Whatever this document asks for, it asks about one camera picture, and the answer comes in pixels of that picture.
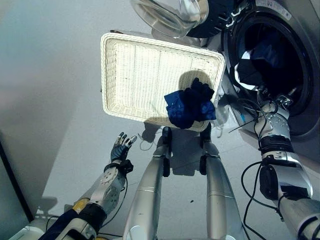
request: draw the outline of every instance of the wire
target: wire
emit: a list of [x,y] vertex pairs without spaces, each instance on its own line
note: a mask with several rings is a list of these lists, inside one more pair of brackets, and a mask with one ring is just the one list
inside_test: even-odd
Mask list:
[[99,232],[98,235],[101,234],[101,235],[108,235],[108,236],[112,236],[112,237],[119,237],[119,238],[122,238],[121,235],[116,235],[116,234],[111,234],[111,233],[103,233],[103,232]]
[[48,224],[49,224],[49,221],[50,221],[50,219],[52,219],[52,218],[59,218],[59,216],[51,216],[51,217],[49,217],[48,218],[48,220],[46,221],[46,225],[45,225],[45,233],[47,232],[47,230],[48,230]]
[[246,238],[247,238],[248,240],[251,240],[251,238],[250,238],[250,236],[249,236],[249,234],[248,234],[248,232],[247,232],[246,226],[244,225],[243,222],[242,222],[242,227],[243,227],[244,233],[245,233],[245,235],[246,235]]
[[264,129],[265,129],[266,125],[267,125],[267,121],[268,121],[266,114],[276,114],[276,113],[278,112],[279,106],[278,106],[277,102],[275,102],[275,101],[273,101],[273,100],[270,100],[270,101],[269,101],[269,104],[273,103],[273,104],[274,104],[274,107],[275,107],[275,110],[274,110],[274,111],[270,111],[270,112],[265,112],[265,111],[262,110],[262,108],[259,106],[259,104],[257,104],[256,102],[254,102],[254,101],[252,101],[252,100],[250,100],[250,99],[239,98],[239,99],[238,99],[238,102],[247,102],[247,103],[253,104],[255,107],[258,108],[258,110],[257,110],[257,109],[249,108],[249,107],[247,107],[247,106],[243,106],[243,107],[244,107],[244,108],[247,108],[247,109],[250,109],[250,110],[252,110],[252,111],[261,112],[262,115],[263,115],[263,117],[264,117],[264,124],[263,124],[263,126],[262,126],[259,134],[256,132],[256,128],[254,128],[255,134],[256,134],[257,137],[258,137],[258,144],[259,144],[259,150],[260,150],[260,149],[261,149],[261,142],[260,142],[260,140],[261,140],[262,132],[264,131]]
[[273,210],[275,210],[275,211],[278,212],[278,209],[277,209],[276,207],[270,206],[270,205],[265,204],[265,203],[263,203],[263,202],[260,202],[260,201],[258,201],[257,199],[255,199],[253,196],[251,196],[250,193],[247,191],[247,189],[246,189],[246,187],[245,187],[245,184],[244,184],[244,176],[245,176],[247,170],[248,170],[249,168],[253,167],[254,165],[261,164],[261,163],[262,163],[262,161],[257,161],[257,162],[255,162],[255,163],[253,163],[253,164],[250,164],[249,166],[246,167],[245,170],[243,170],[242,175],[241,175],[241,185],[242,185],[242,188],[243,188],[244,192],[245,192],[253,201],[255,201],[256,203],[258,203],[258,204],[260,204],[260,205],[262,205],[262,206],[265,206],[265,207],[267,207],[267,208],[273,209]]
[[126,198],[126,195],[127,195],[127,191],[128,191],[128,179],[127,179],[127,177],[125,177],[125,192],[124,192],[124,196],[123,196],[122,202],[121,202],[118,210],[117,210],[117,211],[115,212],[115,214],[113,215],[113,217],[112,217],[109,221],[107,221],[105,224],[103,224],[101,228],[103,228],[105,225],[107,225],[108,223],[110,223],[110,222],[116,217],[116,215],[118,214],[118,212],[119,212],[122,204],[123,204],[124,201],[125,201],[125,198]]
[[230,132],[228,132],[228,133],[232,133],[234,130],[237,130],[237,129],[239,129],[239,128],[242,128],[243,126],[245,126],[245,125],[247,125],[247,124],[249,124],[249,123],[252,123],[252,122],[254,122],[254,121],[256,121],[257,119],[255,118],[255,119],[253,119],[253,120],[251,120],[251,121],[248,121],[248,122],[246,122],[245,124],[242,124],[241,126],[238,126],[238,127],[236,127],[235,129],[232,129]]
[[254,234],[256,234],[259,238],[261,238],[262,240],[267,240],[266,238],[264,238],[260,233],[258,233],[257,231],[255,231],[254,229],[252,229],[249,225],[247,225],[246,223],[246,219],[247,219],[247,214],[248,214],[248,209],[250,207],[250,204],[251,202],[253,201],[253,198],[256,194],[256,189],[257,189],[257,181],[258,181],[258,176],[259,176],[259,171],[260,171],[260,168],[261,168],[261,163],[262,161],[258,161],[258,162],[255,162],[253,164],[250,165],[250,168],[254,165],[257,165],[257,164],[260,164],[259,167],[258,167],[258,170],[256,171],[256,175],[255,175],[255,180],[254,180],[254,187],[253,187],[253,193],[252,193],[252,196],[248,202],[248,204],[246,205],[246,208],[245,208],[245,212],[244,212],[244,216],[243,216],[243,224],[246,226],[247,229],[249,229],[251,232],[253,232]]

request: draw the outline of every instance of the blue fabric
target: blue fabric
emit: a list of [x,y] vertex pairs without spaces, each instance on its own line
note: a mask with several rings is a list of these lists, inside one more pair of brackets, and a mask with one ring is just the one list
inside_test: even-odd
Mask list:
[[62,214],[54,224],[39,238],[39,240],[55,240],[59,234],[66,228],[66,226],[75,219],[78,213],[70,209]]
[[209,85],[202,84],[196,77],[186,90],[165,95],[170,122],[180,129],[188,129],[194,121],[216,119],[215,107],[211,102],[213,94]]

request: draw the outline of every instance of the black wheel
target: black wheel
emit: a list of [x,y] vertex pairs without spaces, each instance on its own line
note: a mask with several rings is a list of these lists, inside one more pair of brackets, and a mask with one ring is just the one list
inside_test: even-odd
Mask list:
[[199,172],[201,175],[207,175],[207,157],[202,156],[200,159]]
[[170,175],[170,161],[168,158],[163,159],[163,175],[165,178]]

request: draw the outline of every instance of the washing machine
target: washing machine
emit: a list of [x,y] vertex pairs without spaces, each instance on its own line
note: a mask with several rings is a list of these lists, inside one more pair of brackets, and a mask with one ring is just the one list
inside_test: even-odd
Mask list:
[[[259,93],[239,82],[237,65],[246,52],[276,33],[288,67],[273,76],[269,88],[274,96],[290,95],[293,101],[288,123],[295,151],[320,162],[319,0],[180,0],[179,7],[172,0],[131,2],[146,23],[165,35],[209,39],[221,35],[227,70],[222,87],[240,126],[255,116],[237,99],[256,101]],[[243,128],[253,132],[253,124]]]

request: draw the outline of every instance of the gray wall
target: gray wall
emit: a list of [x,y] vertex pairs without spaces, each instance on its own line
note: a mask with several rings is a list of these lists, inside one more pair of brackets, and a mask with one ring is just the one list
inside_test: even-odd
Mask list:
[[8,239],[23,228],[28,219],[10,182],[0,157],[0,239]]

